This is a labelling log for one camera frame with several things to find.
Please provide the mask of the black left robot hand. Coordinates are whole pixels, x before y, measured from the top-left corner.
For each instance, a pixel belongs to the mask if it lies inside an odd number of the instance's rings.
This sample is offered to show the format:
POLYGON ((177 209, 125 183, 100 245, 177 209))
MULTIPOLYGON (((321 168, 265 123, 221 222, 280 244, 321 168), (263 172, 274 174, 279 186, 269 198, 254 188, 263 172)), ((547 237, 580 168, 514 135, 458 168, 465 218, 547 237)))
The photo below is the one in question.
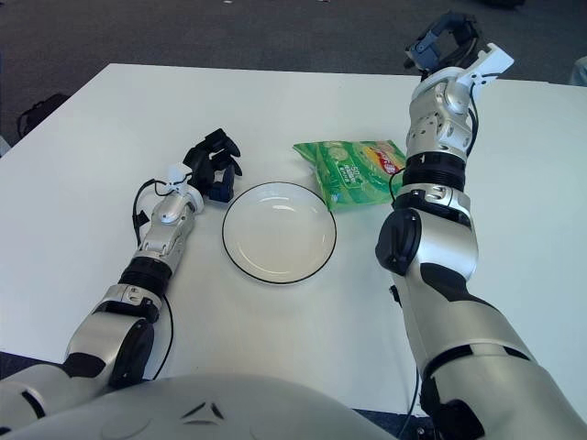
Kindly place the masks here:
POLYGON ((234 196, 235 177, 242 176, 236 162, 239 157, 238 146, 219 128, 188 150, 183 164, 192 173, 187 182, 210 200, 229 203, 234 196))

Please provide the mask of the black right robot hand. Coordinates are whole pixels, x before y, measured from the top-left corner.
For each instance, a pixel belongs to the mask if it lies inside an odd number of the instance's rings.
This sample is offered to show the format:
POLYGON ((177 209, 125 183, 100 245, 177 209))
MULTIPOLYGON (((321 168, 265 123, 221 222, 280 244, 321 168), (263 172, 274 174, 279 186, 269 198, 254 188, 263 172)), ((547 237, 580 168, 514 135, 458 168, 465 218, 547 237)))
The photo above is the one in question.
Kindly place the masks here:
POLYGON ((465 69, 474 63, 475 50, 482 43, 483 34, 475 16, 448 11, 405 47, 404 68, 417 69, 423 79, 448 67, 465 69), (452 36, 456 45, 446 54, 439 47, 443 35, 452 36))

